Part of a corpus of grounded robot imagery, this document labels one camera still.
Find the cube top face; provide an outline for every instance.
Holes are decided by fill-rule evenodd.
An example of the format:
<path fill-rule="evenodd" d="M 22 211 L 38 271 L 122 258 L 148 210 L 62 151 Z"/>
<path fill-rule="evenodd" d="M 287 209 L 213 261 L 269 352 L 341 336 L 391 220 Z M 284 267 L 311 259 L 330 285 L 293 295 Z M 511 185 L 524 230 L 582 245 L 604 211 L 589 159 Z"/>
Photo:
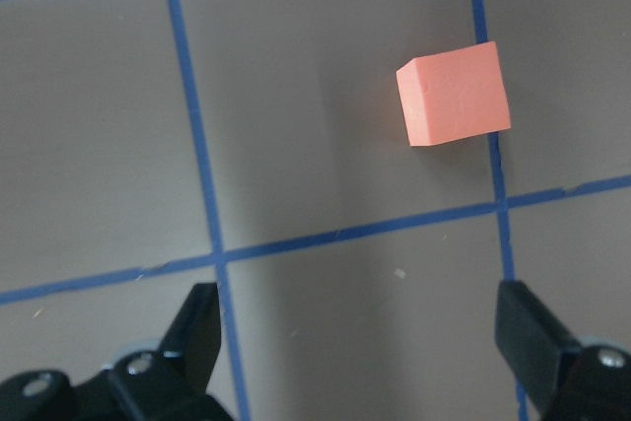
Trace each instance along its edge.
<path fill-rule="evenodd" d="M 396 78 L 412 146 L 511 127 L 494 41 L 414 58 Z"/>

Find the pink cube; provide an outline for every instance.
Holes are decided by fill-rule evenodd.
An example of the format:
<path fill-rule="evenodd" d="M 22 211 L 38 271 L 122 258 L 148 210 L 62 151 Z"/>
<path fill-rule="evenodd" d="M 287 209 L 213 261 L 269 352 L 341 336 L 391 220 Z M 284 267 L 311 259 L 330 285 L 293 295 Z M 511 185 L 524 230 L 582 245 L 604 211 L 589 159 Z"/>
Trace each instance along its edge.
<path fill-rule="evenodd" d="M 414 58 L 396 80 L 411 146 L 511 128 L 495 41 Z"/>

